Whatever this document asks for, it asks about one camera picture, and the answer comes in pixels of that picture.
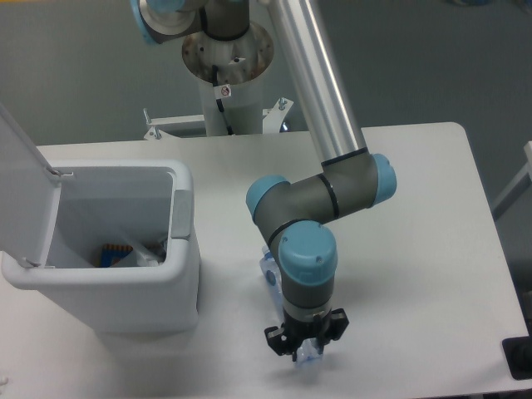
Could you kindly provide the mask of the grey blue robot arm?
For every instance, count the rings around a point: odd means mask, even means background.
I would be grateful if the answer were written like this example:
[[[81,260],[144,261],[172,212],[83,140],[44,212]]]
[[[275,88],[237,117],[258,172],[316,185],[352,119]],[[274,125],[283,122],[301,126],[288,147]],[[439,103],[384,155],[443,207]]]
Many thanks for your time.
[[[210,136],[264,131],[259,80],[281,47],[303,108],[322,172],[295,183],[280,175],[255,181],[246,205],[277,270],[273,295],[281,325],[267,344],[294,361],[318,357],[348,326],[332,307],[337,244],[328,223],[390,199],[397,178],[389,160],[371,153],[344,96],[328,36],[314,1],[267,1],[266,31],[246,1],[134,1],[142,37],[162,44],[183,39],[182,58],[199,81]]]

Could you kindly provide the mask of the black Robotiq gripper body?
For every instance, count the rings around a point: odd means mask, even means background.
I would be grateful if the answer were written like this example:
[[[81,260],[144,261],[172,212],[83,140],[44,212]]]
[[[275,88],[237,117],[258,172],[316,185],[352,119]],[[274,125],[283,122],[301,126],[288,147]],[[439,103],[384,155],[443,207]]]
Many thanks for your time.
[[[309,338],[318,340],[318,347],[323,349],[330,343],[329,333],[331,313],[313,316],[311,322],[302,322],[284,312],[283,335],[286,337],[285,345],[287,352],[295,352]]]

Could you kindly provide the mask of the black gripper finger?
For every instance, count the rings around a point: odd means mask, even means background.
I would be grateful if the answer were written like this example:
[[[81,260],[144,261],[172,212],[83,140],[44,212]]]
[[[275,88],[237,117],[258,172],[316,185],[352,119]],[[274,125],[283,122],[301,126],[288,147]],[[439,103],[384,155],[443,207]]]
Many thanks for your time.
[[[349,324],[347,314],[343,308],[331,310],[325,316],[316,316],[317,350],[323,355],[324,348],[331,342],[337,341],[346,331]]]
[[[297,361],[297,350],[299,343],[296,338],[289,332],[285,331],[284,326],[272,326],[264,330],[268,346],[279,356],[290,356],[293,362]]]

